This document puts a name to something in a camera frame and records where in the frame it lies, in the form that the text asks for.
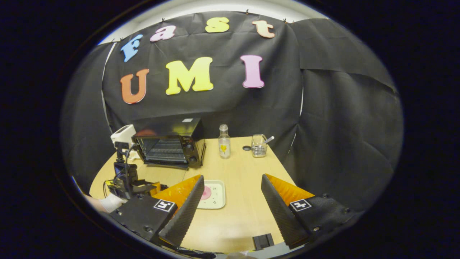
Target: foam letter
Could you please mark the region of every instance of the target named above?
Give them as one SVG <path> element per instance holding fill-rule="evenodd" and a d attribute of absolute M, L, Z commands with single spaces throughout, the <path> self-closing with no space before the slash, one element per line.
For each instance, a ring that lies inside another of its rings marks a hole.
<path fill-rule="evenodd" d="M 268 28 L 273 29 L 273 25 L 268 24 L 266 21 L 253 21 L 256 25 L 257 33 L 265 38 L 273 38 L 275 34 L 268 31 Z"/>
<path fill-rule="evenodd" d="M 246 69 L 246 80 L 243 82 L 245 88 L 262 88 L 264 81 L 260 80 L 259 63 L 262 57 L 256 55 L 243 55 L 240 57 L 244 61 Z"/>
<path fill-rule="evenodd" d="M 137 94 L 131 93 L 131 79 L 133 75 L 126 75 L 121 78 L 121 95 L 123 97 L 123 101 L 128 104 L 133 104 L 140 102 L 144 97 L 145 93 L 147 92 L 146 88 L 146 81 L 147 81 L 147 74 L 149 73 L 148 69 L 142 69 L 137 72 L 136 76 L 139 78 L 139 91 Z"/>
<path fill-rule="evenodd" d="M 125 62 L 127 62 L 130 58 L 134 57 L 138 52 L 135 47 L 139 47 L 139 39 L 142 38 L 142 34 L 137 35 L 134 39 L 130 40 L 126 45 L 124 45 L 121 50 L 125 54 Z"/>
<path fill-rule="evenodd" d="M 166 89 L 166 94 L 180 93 L 180 87 L 177 81 L 180 82 L 185 92 L 190 90 L 190 85 L 195 79 L 195 84 L 192 86 L 194 91 L 208 91 L 214 88 L 214 85 L 209 79 L 209 64 L 213 61 L 210 57 L 197 58 L 193 63 L 190 71 L 187 70 L 182 61 L 177 60 L 166 64 L 169 69 L 169 86 Z"/>
<path fill-rule="evenodd" d="M 167 40 L 171 39 L 174 37 L 174 30 L 176 29 L 176 26 L 174 25 L 169 25 L 163 28 L 159 28 L 156 30 L 156 34 L 150 37 L 150 41 L 159 41 L 159 40 Z"/>
<path fill-rule="evenodd" d="M 224 32 L 230 28 L 227 24 L 229 20 L 226 17 L 214 17 L 209 19 L 204 28 L 207 32 Z"/>

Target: glass bottle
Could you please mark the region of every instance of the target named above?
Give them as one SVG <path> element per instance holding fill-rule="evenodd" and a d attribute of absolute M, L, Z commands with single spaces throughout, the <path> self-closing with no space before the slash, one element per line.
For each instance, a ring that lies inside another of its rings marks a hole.
<path fill-rule="evenodd" d="M 226 124 L 222 124 L 219 127 L 220 136 L 218 139 L 219 142 L 219 154 L 220 157 L 227 159 L 230 157 L 230 136 L 229 136 L 229 127 Z"/>

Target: pink circle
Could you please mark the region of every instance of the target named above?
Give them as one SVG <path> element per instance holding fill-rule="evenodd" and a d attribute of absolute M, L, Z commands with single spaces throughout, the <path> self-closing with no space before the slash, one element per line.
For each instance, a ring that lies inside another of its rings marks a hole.
<path fill-rule="evenodd" d="M 201 196 L 200 200 L 206 200 L 209 197 L 211 197 L 211 189 L 205 185 L 203 195 Z"/>

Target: bottle cap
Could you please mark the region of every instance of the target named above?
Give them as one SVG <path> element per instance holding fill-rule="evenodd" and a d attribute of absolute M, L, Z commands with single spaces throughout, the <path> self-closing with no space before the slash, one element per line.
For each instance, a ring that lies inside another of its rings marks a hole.
<path fill-rule="evenodd" d="M 220 130 L 220 131 L 226 131 L 226 130 L 228 130 L 228 129 L 229 129 L 229 127 L 227 126 L 227 124 L 222 124 L 222 125 L 219 127 L 219 130 Z"/>

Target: spoon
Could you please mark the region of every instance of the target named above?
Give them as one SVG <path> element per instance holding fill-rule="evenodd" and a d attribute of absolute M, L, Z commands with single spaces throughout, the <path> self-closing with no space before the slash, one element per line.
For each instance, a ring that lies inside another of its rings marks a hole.
<path fill-rule="evenodd" d="M 269 139 L 267 139 L 264 144 L 267 144 L 268 142 L 272 141 L 275 139 L 275 136 L 271 136 Z"/>

